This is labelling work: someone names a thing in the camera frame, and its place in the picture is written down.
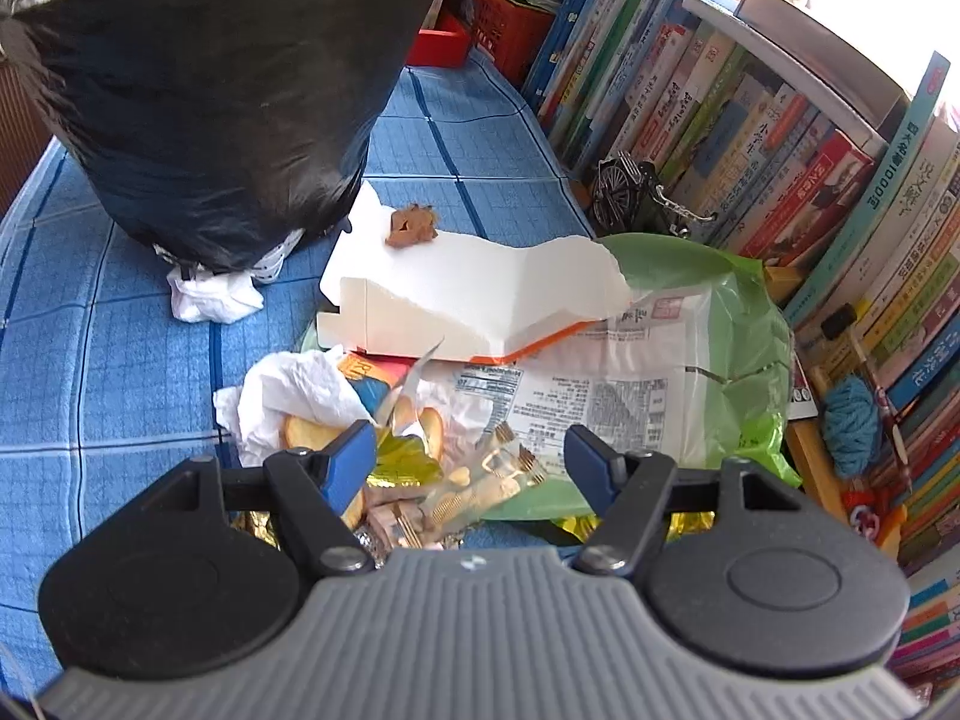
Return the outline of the green snack bag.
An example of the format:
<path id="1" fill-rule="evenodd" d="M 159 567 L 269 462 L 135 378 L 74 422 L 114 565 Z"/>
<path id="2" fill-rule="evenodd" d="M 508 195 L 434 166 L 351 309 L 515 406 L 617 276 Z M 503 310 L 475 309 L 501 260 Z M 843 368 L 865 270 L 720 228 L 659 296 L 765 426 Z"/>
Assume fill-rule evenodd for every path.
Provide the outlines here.
<path id="1" fill-rule="evenodd" d="M 491 520 L 589 514 L 565 472 L 563 434 L 582 424 L 622 454 L 661 452 L 682 468 L 748 458 L 789 486 L 781 452 L 793 333 L 754 260 L 654 234 L 604 239 L 631 289 L 628 309 L 506 366 L 432 362 L 423 403 L 455 437 L 507 424 L 542 481 L 488 511 Z"/>

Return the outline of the small white tissue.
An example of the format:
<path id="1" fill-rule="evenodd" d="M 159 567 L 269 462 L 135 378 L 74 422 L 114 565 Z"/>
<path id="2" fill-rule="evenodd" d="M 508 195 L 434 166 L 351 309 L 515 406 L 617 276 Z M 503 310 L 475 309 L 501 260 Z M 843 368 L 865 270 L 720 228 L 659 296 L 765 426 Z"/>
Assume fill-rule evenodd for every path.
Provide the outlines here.
<path id="1" fill-rule="evenodd" d="M 215 275 L 174 266 L 166 279 L 172 317 L 184 323 L 235 323 L 263 309 L 263 296 L 247 271 Z"/>

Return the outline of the white torn cardboard box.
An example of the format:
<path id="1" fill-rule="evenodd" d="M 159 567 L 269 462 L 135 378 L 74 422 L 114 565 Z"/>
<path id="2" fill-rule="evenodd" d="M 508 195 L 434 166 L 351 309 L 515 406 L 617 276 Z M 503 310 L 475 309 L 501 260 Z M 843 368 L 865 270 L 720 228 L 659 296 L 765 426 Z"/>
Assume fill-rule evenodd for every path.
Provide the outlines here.
<path id="1" fill-rule="evenodd" d="M 509 362 L 631 304 L 619 262 L 583 236 L 509 247 L 439 231 L 386 244 L 394 210 L 364 184 L 320 278 L 335 305 L 316 316 L 324 346 L 454 362 Z"/>

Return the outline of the gold yellow snack bag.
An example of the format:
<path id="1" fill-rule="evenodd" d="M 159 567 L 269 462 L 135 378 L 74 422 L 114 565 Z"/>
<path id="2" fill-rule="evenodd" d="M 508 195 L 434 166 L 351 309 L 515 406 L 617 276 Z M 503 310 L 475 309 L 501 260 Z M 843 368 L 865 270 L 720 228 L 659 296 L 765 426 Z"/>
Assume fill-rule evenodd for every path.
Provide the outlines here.
<path id="1" fill-rule="evenodd" d="M 280 427 L 283 449 L 308 447 L 322 450 L 343 433 L 343 427 L 329 427 L 297 416 L 287 416 Z M 364 496 L 364 507 L 374 507 L 376 493 L 398 493 L 416 496 L 421 489 L 441 481 L 441 465 L 423 449 L 423 440 L 416 436 L 392 437 L 386 429 L 376 429 L 376 466 L 366 484 L 370 492 Z M 703 533 L 713 527 L 713 512 L 686 512 L 670 517 L 667 539 Z"/>

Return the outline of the row of upright books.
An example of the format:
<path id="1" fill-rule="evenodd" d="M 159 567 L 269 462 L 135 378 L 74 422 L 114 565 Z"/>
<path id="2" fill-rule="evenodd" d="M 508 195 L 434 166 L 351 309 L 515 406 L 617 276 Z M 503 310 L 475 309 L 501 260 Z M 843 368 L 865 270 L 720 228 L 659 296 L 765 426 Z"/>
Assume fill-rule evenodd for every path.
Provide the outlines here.
<path id="1" fill-rule="evenodd" d="M 895 666 L 958 674 L 958 114 L 934 57 L 918 91 L 800 0 L 555 0 L 523 86 L 562 165 L 589 187 L 630 153 L 711 224 L 687 239 L 805 271 L 784 314 L 794 390 L 820 418 L 845 377 L 872 388 L 877 460 L 843 502 L 866 538 L 907 507 L 913 579 Z"/>

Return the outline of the wooden desk shelf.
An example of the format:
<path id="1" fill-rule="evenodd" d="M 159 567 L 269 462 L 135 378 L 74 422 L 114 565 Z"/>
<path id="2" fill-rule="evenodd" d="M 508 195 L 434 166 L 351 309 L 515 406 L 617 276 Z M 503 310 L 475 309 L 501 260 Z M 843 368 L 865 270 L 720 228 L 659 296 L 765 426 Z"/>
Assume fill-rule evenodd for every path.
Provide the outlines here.
<path id="1" fill-rule="evenodd" d="M 766 291 L 777 305 L 786 304 L 804 280 L 805 271 L 800 268 L 765 268 Z M 833 459 L 828 454 L 820 434 L 820 418 L 816 416 L 789 422 L 784 433 L 784 447 L 802 478 L 805 494 L 822 505 L 836 520 L 850 525 L 850 512 L 843 502 L 843 494 L 848 491 L 848 484 L 843 483 L 833 473 Z M 884 502 L 880 509 L 884 516 L 880 519 L 874 544 L 885 556 L 898 561 L 901 528 L 907 522 L 907 507 Z"/>

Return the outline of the blue yarn ball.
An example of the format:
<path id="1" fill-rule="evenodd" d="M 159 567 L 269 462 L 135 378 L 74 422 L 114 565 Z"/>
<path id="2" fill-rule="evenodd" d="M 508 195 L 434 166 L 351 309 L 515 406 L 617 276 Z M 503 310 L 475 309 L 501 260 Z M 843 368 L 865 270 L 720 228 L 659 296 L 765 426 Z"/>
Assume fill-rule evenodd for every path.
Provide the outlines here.
<path id="1" fill-rule="evenodd" d="M 845 377 L 822 405 L 822 439 L 836 476 L 861 476 L 877 460 L 884 437 L 872 388 L 861 377 Z"/>

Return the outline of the blue checkered tablecloth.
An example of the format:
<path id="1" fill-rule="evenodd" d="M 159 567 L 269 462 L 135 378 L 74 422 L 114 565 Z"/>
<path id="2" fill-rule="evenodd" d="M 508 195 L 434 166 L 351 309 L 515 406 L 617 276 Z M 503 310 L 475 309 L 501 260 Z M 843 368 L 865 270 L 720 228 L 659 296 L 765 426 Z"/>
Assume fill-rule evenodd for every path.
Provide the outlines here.
<path id="1" fill-rule="evenodd" d="M 371 135 L 387 205 L 428 205 L 446 231 L 516 247 L 586 227 L 516 91 L 480 60 L 400 75 Z M 167 265 L 129 238 L 51 143 L 2 223 L 2 686 L 59 663 L 37 612 L 47 567 L 184 458 L 233 463 L 213 397 L 301 340 L 331 239 L 306 242 L 231 325 L 169 309 Z"/>

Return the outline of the brown cookie crumb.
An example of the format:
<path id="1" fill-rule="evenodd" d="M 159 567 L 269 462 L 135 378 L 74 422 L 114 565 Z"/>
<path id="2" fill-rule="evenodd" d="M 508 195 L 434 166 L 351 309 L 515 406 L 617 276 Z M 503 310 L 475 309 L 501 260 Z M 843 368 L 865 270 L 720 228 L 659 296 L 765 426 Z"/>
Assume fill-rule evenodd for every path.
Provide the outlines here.
<path id="1" fill-rule="evenodd" d="M 438 236 L 437 221 L 438 216 L 431 206 L 412 203 L 400 210 L 394 210 L 384 244 L 392 249 L 407 249 L 412 245 L 431 242 Z"/>

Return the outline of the miniature black bicycle model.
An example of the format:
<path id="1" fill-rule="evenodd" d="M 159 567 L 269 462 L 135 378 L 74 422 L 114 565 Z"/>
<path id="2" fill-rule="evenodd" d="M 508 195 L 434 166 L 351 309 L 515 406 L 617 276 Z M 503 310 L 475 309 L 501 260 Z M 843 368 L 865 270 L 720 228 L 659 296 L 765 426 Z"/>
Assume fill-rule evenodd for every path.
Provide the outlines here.
<path id="1" fill-rule="evenodd" d="M 599 161 L 586 216 L 597 236 L 651 232 L 681 239 L 718 217 L 700 215 L 672 200 L 654 164 L 636 161 L 624 151 Z"/>

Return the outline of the black trash bag bin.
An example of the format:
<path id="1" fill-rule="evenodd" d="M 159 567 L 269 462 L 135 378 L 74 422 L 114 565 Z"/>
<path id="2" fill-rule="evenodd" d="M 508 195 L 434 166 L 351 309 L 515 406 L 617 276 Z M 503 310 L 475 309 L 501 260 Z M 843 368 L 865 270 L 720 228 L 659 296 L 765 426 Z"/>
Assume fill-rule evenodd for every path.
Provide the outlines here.
<path id="1" fill-rule="evenodd" d="M 352 208 L 433 0 L 2 0 L 2 47 L 107 214 L 256 265 Z"/>

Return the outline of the red box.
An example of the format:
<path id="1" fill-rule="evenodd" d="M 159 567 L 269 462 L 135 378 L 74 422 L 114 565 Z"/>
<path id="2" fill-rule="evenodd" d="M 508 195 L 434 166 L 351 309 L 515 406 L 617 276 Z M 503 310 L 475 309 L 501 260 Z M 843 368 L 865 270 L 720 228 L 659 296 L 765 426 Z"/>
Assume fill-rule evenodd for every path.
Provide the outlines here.
<path id="1" fill-rule="evenodd" d="M 477 49 L 521 89 L 551 23 L 550 13 L 514 0 L 443 0 L 436 25 L 416 36 L 407 65 L 459 68 Z"/>

